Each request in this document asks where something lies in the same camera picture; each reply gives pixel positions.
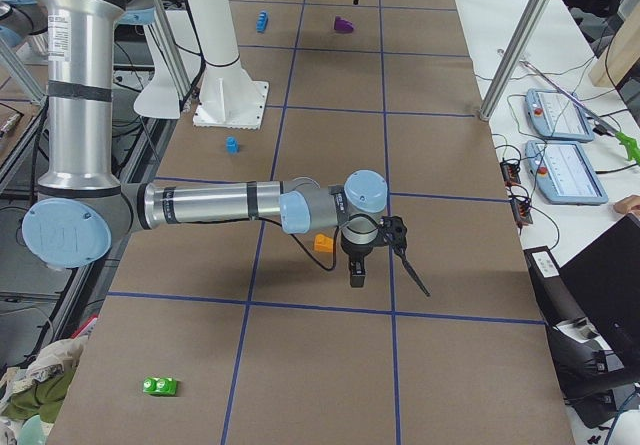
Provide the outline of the purple trapezoid block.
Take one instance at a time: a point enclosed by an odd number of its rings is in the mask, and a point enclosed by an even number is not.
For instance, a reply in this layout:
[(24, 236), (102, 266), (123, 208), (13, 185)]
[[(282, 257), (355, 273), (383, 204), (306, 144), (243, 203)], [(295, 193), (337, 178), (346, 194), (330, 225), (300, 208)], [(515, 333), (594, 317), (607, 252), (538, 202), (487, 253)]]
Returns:
[(341, 16), (334, 17), (333, 30), (340, 34), (350, 34), (355, 30), (354, 24)]

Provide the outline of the orange trapezoid block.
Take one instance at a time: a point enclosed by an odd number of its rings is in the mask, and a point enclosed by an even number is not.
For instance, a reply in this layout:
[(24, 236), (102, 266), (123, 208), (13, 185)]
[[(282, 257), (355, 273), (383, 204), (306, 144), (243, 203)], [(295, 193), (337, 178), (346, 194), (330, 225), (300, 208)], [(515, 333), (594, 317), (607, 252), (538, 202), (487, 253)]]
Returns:
[(334, 248), (334, 239), (325, 234), (316, 234), (313, 241), (313, 250), (319, 253), (332, 253)]

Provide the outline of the long blue block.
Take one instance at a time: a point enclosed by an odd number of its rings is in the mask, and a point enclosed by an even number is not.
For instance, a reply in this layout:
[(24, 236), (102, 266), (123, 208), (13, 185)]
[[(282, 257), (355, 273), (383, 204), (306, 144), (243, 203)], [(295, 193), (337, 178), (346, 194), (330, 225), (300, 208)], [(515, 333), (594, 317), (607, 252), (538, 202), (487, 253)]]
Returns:
[(256, 20), (256, 32), (264, 33), (267, 29), (269, 14), (266, 10), (261, 10)]

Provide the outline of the lower teach pendant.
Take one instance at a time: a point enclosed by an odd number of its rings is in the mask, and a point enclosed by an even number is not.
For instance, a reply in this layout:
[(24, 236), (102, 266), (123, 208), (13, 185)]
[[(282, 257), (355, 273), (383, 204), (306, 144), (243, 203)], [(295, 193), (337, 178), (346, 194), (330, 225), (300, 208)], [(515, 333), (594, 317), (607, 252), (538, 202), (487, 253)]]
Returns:
[(576, 141), (529, 140), (525, 156), (534, 187), (554, 205), (602, 205), (608, 195)]

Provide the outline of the teach pendant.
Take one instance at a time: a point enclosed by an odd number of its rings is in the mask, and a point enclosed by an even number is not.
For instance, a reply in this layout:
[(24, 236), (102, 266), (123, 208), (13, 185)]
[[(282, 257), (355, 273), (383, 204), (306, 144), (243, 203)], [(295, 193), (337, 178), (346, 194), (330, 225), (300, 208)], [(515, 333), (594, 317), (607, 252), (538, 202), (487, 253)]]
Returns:
[(608, 195), (576, 141), (529, 140), (525, 156), (534, 187), (554, 205), (602, 205)]
[(529, 89), (525, 95), (529, 123), (545, 139), (588, 143), (594, 132), (584, 111), (559, 92)]

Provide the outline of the small blue block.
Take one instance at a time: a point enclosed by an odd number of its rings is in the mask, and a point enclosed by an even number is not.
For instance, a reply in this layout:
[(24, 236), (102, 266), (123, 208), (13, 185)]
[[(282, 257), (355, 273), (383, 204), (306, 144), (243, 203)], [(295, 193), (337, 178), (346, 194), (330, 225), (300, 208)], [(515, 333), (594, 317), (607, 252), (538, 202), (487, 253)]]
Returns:
[(240, 146), (237, 139), (233, 136), (228, 136), (225, 140), (226, 151), (230, 154), (237, 154)]

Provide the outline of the upper teach pendant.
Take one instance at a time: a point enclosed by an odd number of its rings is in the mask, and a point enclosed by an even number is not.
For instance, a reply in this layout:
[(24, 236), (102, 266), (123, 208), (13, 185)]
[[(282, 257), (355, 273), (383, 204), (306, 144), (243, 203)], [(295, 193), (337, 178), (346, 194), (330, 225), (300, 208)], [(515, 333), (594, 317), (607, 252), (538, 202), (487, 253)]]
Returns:
[(588, 143), (594, 132), (584, 111), (559, 92), (529, 89), (525, 95), (529, 123), (545, 139)]

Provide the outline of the black laptop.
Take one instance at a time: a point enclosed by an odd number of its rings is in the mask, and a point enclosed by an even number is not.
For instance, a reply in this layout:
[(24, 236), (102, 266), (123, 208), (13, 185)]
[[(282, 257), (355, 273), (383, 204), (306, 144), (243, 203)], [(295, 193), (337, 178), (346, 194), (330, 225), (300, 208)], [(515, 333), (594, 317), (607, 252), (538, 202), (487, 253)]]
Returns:
[(639, 363), (639, 218), (628, 214), (560, 268), (589, 319), (626, 365)]

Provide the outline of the reacher grabber tool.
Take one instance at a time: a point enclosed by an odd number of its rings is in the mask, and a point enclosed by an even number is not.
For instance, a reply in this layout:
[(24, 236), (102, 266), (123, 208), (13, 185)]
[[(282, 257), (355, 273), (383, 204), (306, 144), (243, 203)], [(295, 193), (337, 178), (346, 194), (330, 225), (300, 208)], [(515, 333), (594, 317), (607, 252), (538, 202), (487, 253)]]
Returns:
[(565, 90), (564, 88), (562, 88), (560, 85), (558, 85), (556, 82), (554, 82), (551, 78), (549, 78), (547, 75), (545, 75), (542, 71), (540, 71), (538, 68), (536, 68), (529, 61), (527, 61), (525, 59), (519, 59), (518, 63), (521, 66), (523, 66), (523, 67), (527, 68), (528, 70), (532, 71), (534, 74), (536, 74), (539, 77), (541, 77), (556, 92), (560, 93), (561, 95), (566, 97), (570, 102), (572, 102), (574, 105), (576, 105), (577, 107), (581, 108), (588, 117), (591, 117), (593, 119), (594, 124), (596, 125), (596, 128), (598, 130), (600, 130), (601, 132), (603, 132), (606, 135), (610, 135), (612, 137), (615, 137), (618, 140), (619, 144), (625, 148), (628, 160), (630, 160), (630, 161), (632, 161), (632, 162), (634, 162), (636, 164), (639, 164), (639, 147), (638, 147), (638, 144), (637, 144), (637, 142), (636, 142), (636, 140), (634, 138), (626, 135), (621, 130), (618, 130), (615, 127), (613, 127), (609, 122), (607, 122), (605, 120), (604, 117), (602, 117), (602, 116), (598, 115), (597, 113), (595, 113), (594, 111), (592, 111), (590, 108), (588, 108), (585, 105), (585, 103), (583, 101), (578, 99), (572, 92), (569, 92), (569, 91)]

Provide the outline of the green block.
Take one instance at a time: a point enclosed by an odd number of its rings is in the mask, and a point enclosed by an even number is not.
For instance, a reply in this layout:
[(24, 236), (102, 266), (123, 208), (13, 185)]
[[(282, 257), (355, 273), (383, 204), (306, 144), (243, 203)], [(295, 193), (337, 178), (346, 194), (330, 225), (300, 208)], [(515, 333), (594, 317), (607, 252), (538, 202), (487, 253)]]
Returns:
[(147, 376), (142, 381), (142, 392), (151, 396), (174, 397), (178, 385), (179, 381), (174, 377)]

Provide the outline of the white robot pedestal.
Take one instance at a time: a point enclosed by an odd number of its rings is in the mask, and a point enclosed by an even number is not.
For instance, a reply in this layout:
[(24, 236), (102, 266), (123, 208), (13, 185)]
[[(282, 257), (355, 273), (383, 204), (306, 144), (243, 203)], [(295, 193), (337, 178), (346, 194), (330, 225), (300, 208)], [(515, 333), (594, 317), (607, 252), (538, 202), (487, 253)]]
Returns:
[(194, 124), (258, 129), (269, 84), (243, 68), (229, 0), (187, 0), (205, 62)]

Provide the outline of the aluminium frame post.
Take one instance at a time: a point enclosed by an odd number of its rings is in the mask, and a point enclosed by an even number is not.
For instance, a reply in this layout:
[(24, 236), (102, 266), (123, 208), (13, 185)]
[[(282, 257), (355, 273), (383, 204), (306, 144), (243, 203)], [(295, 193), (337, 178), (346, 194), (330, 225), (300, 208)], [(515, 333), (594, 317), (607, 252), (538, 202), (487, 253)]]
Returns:
[(481, 120), (490, 120), (549, 1), (528, 0), (478, 111)]

